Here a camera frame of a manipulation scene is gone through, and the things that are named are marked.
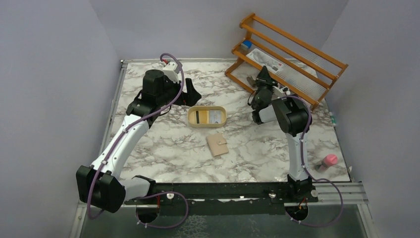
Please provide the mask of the orange wooden rack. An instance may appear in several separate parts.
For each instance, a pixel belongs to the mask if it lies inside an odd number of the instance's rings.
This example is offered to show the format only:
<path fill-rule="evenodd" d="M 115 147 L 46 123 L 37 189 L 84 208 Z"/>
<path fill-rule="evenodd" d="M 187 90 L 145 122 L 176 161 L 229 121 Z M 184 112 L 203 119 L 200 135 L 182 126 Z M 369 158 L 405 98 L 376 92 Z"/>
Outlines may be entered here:
<path fill-rule="evenodd" d="M 348 64 L 322 52 L 255 13 L 243 18 L 239 27 L 245 30 L 245 36 L 231 50 L 237 59 L 225 71 L 225 75 L 248 92 L 252 92 L 254 88 L 251 88 L 246 80 L 234 76 L 233 72 L 242 64 L 252 66 L 256 70 L 262 69 L 263 66 L 246 56 L 254 48 L 283 63 L 283 70 L 279 73 L 269 71 L 270 76 L 306 100 L 312 110 L 322 104 L 327 93 L 348 68 Z M 244 40 L 253 43 L 248 51 L 240 48 Z"/>

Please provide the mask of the tan leather card holder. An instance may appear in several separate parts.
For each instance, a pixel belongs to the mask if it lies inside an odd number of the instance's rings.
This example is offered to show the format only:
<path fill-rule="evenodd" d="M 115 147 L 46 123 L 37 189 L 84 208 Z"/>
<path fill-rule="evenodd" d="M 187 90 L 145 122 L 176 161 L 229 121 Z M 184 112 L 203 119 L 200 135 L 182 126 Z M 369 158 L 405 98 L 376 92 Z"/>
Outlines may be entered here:
<path fill-rule="evenodd" d="M 206 141 L 213 157 L 223 155 L 229 152 L 227 141 L 222 133 L 212 134 L 206 137 Z"/>

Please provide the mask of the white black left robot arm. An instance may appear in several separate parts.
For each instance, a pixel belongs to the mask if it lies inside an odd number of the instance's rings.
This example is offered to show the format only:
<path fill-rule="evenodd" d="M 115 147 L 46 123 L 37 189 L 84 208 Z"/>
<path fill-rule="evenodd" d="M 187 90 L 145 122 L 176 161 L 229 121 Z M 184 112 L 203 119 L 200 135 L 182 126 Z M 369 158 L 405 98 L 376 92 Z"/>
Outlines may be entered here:
<path fill-rule="evenodd" d="M 79 199 L 111 213 L 130 199 L 151 203 L 156 196 L 155 181 L 144 176 L 119 181 L 124 164 L 163 110 L 173 104 L 192 107 L 201 97 L 190 78 L 178 80 L 175 71 L 146 71 L 143 87 L 127 107 L 114 138 L 91 165 L 77 170 Z"/>

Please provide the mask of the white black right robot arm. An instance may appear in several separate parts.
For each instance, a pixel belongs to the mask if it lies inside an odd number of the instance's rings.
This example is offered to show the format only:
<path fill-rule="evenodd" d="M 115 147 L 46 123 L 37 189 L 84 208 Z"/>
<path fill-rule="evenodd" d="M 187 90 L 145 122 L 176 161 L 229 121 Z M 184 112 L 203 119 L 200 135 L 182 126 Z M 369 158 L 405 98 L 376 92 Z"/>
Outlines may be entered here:
<path fill-rule="evenodd" d="M 252 100 L 252 118 L 256 124 L 276 120 L 286 135 L 289 151 L 289 172 L 286 196 L 293 202 L 306 197 L 312 190 L 312 179 L 305 171 L 307 162 L 306 133 L 312 123 L 311 110 L 296 94 L 290 94 L 287 87 L 279 88 L 266 66 L 258 73 Z"/>

